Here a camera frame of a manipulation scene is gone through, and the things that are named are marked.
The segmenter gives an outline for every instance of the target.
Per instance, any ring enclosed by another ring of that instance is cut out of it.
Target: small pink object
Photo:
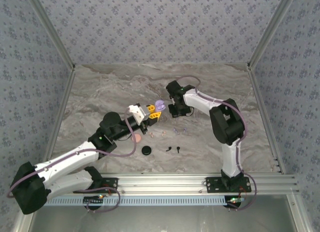
[[[135,136],[136,142],[139,143],[139,142],[141,141],[141,139],[142,139],[142,138],[141,138],[141,135],[135,134],[134,136]]]

